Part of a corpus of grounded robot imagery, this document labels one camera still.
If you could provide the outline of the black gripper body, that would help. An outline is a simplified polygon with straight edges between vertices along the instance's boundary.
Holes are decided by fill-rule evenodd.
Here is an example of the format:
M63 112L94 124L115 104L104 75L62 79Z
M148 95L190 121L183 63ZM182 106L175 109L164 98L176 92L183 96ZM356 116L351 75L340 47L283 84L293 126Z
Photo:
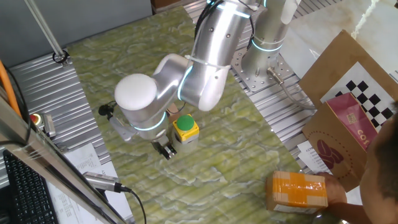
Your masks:
M156 139L151 144L159 154L170 154L170 142L168 139Z

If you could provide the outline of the person hand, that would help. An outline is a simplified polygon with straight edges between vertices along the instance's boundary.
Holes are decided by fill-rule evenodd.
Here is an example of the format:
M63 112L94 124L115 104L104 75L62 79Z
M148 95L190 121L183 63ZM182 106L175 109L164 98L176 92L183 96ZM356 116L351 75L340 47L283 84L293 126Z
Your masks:
M337 178L327 172L320 172L317 175L325 178L328 205L336 203L347 203L346 192Z

